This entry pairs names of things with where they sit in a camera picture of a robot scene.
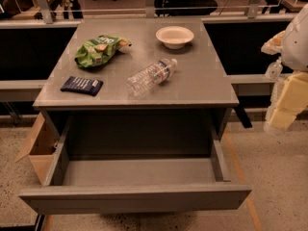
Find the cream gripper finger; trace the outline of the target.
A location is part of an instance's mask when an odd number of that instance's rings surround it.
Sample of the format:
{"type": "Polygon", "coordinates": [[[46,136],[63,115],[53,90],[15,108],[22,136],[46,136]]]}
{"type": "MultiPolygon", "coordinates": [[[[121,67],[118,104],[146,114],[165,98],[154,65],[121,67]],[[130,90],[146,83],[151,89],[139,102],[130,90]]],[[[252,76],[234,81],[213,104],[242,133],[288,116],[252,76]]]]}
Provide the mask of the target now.
{"type": "Polygon", "coordinates": [[[308,73],[295,71],[274,84],[264,130],[267,133],[285,132],[296,117],[308,107],[308,73]]]}

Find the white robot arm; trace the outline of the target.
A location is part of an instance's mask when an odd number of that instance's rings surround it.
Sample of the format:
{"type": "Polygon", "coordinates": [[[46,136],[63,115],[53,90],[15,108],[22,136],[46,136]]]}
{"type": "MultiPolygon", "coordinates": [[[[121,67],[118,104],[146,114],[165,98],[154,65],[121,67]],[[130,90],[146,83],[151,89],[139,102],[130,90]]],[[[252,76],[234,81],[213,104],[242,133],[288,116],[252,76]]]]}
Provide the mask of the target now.
{"type": "Polygon", "coordinates": [[[287,131],[308,107],[308,5],[287,28],[269,39],[261,51],[280,57],[268,66],[265,77],[275,82],[266,114],[264,130],[287,131]]]}

